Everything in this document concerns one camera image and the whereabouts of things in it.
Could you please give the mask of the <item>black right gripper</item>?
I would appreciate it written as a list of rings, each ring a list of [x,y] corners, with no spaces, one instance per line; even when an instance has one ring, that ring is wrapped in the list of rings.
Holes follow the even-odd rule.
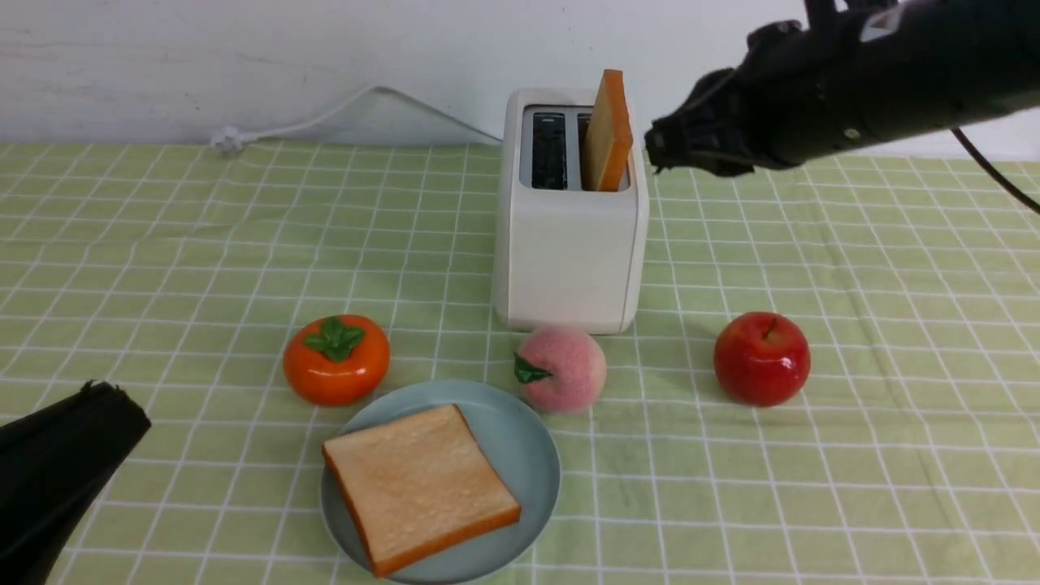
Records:
[[[657,174],[699,169],[735,178],[757,169],[779,170],[781,160],[769,152],[760,122],[740,70],[720,69],[698,80],[671,115],[654,119],[643,144]]]

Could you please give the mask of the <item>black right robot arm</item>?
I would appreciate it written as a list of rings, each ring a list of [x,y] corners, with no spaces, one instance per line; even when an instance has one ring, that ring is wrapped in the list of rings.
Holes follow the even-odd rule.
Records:
[[[645,133],[648,163],[782,171],[1038,104],[1036,1],[905,1],[769,23]]]

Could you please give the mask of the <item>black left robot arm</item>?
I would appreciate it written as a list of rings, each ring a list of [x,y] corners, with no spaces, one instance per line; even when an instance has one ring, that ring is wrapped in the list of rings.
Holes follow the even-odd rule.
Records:
[[[79,392],[1,430],[1,582],[45,584],[90,504],[151,429],[125,390]]]

